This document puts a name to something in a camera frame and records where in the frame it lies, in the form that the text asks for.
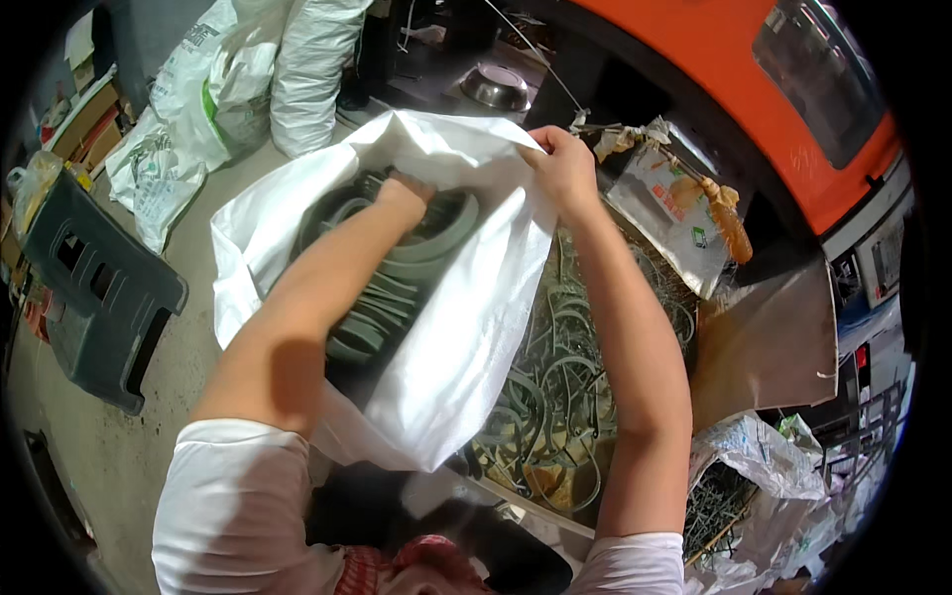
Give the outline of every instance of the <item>concrete floor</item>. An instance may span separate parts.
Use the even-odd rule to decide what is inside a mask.
[[[348,132],[339,127],[335,140]],[[95,567],[105,569],[119,592],[158,592],[150,558],[155,509],[175,437],[221,354],[211,329],[216,268],[208,221],[224,203],[287,161],[268,141],[241,162],[215,171],[172,229],[163,258],[188,281],[188,302],[181,316],[169,319],[149,363],[139,417],[129,417],[69,382],[50,346],[33,337],[26,325],[17,329],[9,377],[13,414],[24,429],[46,433],[60,479],[98,544]],[[105,173],[93,196],[137,237],[132,215],[109,201]],[[444,482],[447,497],[454,489],[459,493],[451,484]],[[539,519],[524,523],[578,570],[587,540],[568,539],[563,548],[557,527]]]

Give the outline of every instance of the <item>hand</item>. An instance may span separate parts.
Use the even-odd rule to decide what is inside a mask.
[[[406,230],[410,231],[423,220],[426,205],[435,193],[436,188],[433,186],[399,171],[392,171],[377,192],[374,204],[393,207],[400,216],[406,217]]]
[[[548,154],[517,145],[516,149],[536,171],[536,180],[570,226],[601,209],[595,184],[595,159],[584,142],[554,127],[530,130]]]

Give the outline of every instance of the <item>machine window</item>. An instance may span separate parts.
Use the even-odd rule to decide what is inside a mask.
[[[845,168],[883,119],[885,104],[836,10],[816,0],[780,0],[764,20],[753,53],[830,164]]]

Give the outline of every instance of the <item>wire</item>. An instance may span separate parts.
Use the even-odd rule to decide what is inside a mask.
[[[487,4],[489,4],[489,7],[490,7],[490,8],[492,8],[493,10],[496,11],[496,14],[499,14],[501,17],[503,17],[503,20],[506,21],[506,24],[509,25],[510,27],[512,27],[512,30],[516,31],[516,34],[519,35],[519,37],[520,37],[524,42],[526,42],[526,45],[529,46],[529,48],[533,51],[533,53],[536,54],[536,56],[539,57],[540,60],[542,60],[542,63],[545,65],[545,68],[546,68],[549,72],[552,73],[552,76],[555,78],[555,80],[558,81],[558,83],[559,83],[560,86],[562,86],[562,90],[564,90],[564,91],[565,91],[565,94],[568,95],[568,98],[572,100],[572,103],[575,104],[575,107],[578,109],[578,111],[583,111],[582,104],[580,104],[580,103],[575,99],[575,95],[572,94],[572,91],[568,90],[568,87],[565,86],[565,83],[562,82],[562,79],[559,78],[559,75],[556,74],[556,73],[555,73],[555,70],[552,69],[552,65],[549,64],[548,60],[545,59],[545,56],[543,56],[542,53],[539,52],[539,51],[536,49],[536,47],[535,47],[534,45],[532,45],[532,42],[530,42],[528,39],[526,39],[526,36],[523,35],[523,33],[522,33],[519,29],[517,29],[515,25],[512,24],[512,21],[510,21],[509,19],[506,18],[506,16],[503,14],[503,12],[502,12],[501,10],[499,10],[499,9],[496,8],[496,5],[494,5],[493,3],[489,2],[489,0],[484,0],[484,1],[485,1]]]
[[[397,42],[397,48],[403,53],[409,53],[407,49],[407,42],[410,40],[410,23],[413,21],[413,7],[416,5],[416,0],[410,0],[410,11],[407,14],[407,32],[404,33],[404,44],[401,46],[400,42]]]

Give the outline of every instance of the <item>pile of metal pieces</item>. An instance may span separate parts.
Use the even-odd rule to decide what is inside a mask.
[[[684,559],[701,554],[733,553],[733,527],[742,519],[756,486],[735,469],[717,462],[707,468],[687,495]]]
[[[369,207],[385,175],[364,171],[354,184],[333,190],[308,212],[298,231],[291,259],[348,217]],[[361,291],[354,307],[327,341],[327,356],[364,365],[387,342],[399,344],[426,302],[429,291],[479,219],[476,197],[461,191],[434,196],[426,216],[401,244],[392,249]]]
[[[696,298],[664,261],[655,264],[629,246],[687,351]],[[568,231],[558,228],[506,384],[464,454],[470,472],[593,524],[591,510],[576,513],[597,508],[616,425],[577,254]]]

